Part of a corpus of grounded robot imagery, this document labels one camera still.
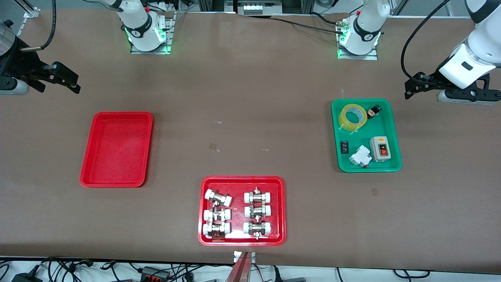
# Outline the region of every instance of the yellow tape roll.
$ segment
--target yellow tape roll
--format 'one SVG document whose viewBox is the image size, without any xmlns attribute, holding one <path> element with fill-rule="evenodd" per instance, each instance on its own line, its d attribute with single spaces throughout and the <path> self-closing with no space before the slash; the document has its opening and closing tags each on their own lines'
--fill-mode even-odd
<svg viewBox="0 0 501 282">
<path fill-rule="evenodd" d="M 352 123 L 346 117 L 346 113 L 351 112 L 357 115 L 358 123 Z M 367 112 L 360 105 L 348 104 L 344 106 L 338 117 L 339 125 L 347 131 L 357 131 L 367 122 Z"/>
</svg>

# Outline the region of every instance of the green tray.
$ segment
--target green tray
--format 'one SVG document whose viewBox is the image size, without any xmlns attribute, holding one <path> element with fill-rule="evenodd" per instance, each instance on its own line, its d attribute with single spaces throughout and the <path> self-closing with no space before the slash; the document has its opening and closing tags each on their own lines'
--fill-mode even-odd
<svg viewBox="0 0 501 282">
<path fill-rule="evenodd" d="M 347 104 L 358 104 L 365 110 L 379 104 L 382 109 L 379 115 L 367 120 L 357 132 L 344 130 L 340 127 L 338 116 Z M 334 123 L 334 136 L 336 137 L 336 150 L 338 153 L 339 167 L 344 172 L 396 172 L 402 168 L 402 157 L 398 145 L 397 132 L 390 103 L 385 99 L 337 99 L 332 102 L 332 121 Z M 369 140 L 375 136 L 388 137 L 391 159 L 385 162 L 371 161 L 369 167 L 363 168 L 352 164 L 349 157 L 358 147 L 364 145 L 370 150 Z M 341 154 L 340 142 L 348 141 L 348 154 Z"/>
</svg>

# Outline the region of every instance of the white floor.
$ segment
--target white floor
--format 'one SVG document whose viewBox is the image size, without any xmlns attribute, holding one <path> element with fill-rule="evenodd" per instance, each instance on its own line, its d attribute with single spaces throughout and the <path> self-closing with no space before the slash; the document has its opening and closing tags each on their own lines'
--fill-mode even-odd
<svg viewBox="0 0 501 282">
<path fill-rule="evenodd" d="M 7 275 L 2 279 L 2 281 L 12 281 L 14 275 L 18 273 L 28 273 L 37 264 L 34 261 L 14 261 L 8 262 L 10 269 Z M 101 270 L 100 267 L 103 265 L 102 262 L 96 262 L 91 268 L 86 266 L 78 266 L 75 274 L 82 282 L 112 282 L 116 281 L 113 276 L 111 269 Z M 158 269 L 170 268 L 169 264 L 145 264 L 145 263 L 134 263 L 135 267 L 152 266 Z M 259 265 L 263 267 L 261 273 L 263 275 L 263 281 L 268 281 L 272 279 L 275 281 L 275 271 L 273 267 L 269 265 Z M 134 270 L 127 263 L 118 263 L 114 266 L 116 270 L 117 277 L 120 280 L 133 280 L 140 281 L 140 274 Z M 51 266 L 52 272 L 56 270 L 56 263 L 53 262 Z M 252 267 L 250 282 L 261 282 L 261 278 L 255 267 Z M 307 282 L 335 282 L 340 281 L 335 268 L 326 267 L 297 267 L 297 266 L 279 266 L 282 279 L 290 279 L 297 277 L 304 277 Z M 0 268 L 0 276 L 5 271 L 4 268 Z M 194 282 L 205 282 L 208 280 L 217 279 L 217 281 L 225 281 L 228 277 L 231 267 L 220 266 L 211 267 L 205 266 L 203 268 L 197 269 L 193 272 Z M 370 281 L 370 282 L 407 282 L 407 279 L 398 278 L 393 274 L 391 270 L 386 269 L 359 269 L 359 268 L 341 268 L 341 277 L 344 282 L 353 281 Z M 410 275 L 420 276 L 423 272 L 420 271 L 410 271 Z M 49 282 L 48 272 L 46 267 L 40 267 L 37 272 L 37 277 L 42 279 L 44 282 Z M 61 281 L 62 273 L 59 275 L 57 281 Z M 66 282 L 73 281 L 70 275 L 65 278 Z M 432 272 L 430 276 L 422 279 L 413 279 L 414 282 L 432 282 L 432 281 L 454 281 L 454 282 L 466 282 L 466 281 L 479 281 L 479 282 L 501 282 L 501 275 L 495 274 L 473 274 L 473 273 L 453 273 L 453 272 Z"/>
</svg>

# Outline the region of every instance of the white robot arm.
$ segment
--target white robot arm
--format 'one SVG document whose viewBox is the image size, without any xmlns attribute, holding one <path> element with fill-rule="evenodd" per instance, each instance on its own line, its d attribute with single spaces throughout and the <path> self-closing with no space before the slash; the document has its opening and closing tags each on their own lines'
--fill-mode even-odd
<svg viewBox="0 0 501 282">
<path fill-rule="evenodd" d="M 441 102 L 493 104 L 501 92 L 488 88 L 489 72 L 501 67 L 501 1 L 465 0 L 475 29 L 430 76 L 417 73 L 405 83 L 405 98 L 418 92 L 442 90 Z M 477 80 L 483 81 L 479 88 Z"/>
<path fill-rule="evenodd" d="M 155 50 L 166 41 L 165 17 L 146 12 L 140 0 L 103 0 L 117 12 L 132 44 L 140 51 Z"/>
<path fill-rule="evenodd" d="M 349 28 L 339 44 L 355 55 L 369 53 L 377 44 L 390 10 L 388 0 L 364 0 L 360 14 L 351 15 L 347 20 Z"/>
</svg>

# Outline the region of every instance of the control box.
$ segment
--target control box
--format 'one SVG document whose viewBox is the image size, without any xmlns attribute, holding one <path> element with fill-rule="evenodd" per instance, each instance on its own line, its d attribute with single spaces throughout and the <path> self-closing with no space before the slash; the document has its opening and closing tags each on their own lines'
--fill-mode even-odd
<svg viewBox="0 0 501 282">
<path fill-rule="evenodd" d="M 375 162 L 384 162 L 391 159 L 390 146 L 386 136 L 373 137 L 369 145 L 371 147 L 372 159 Z"/>
</svg>

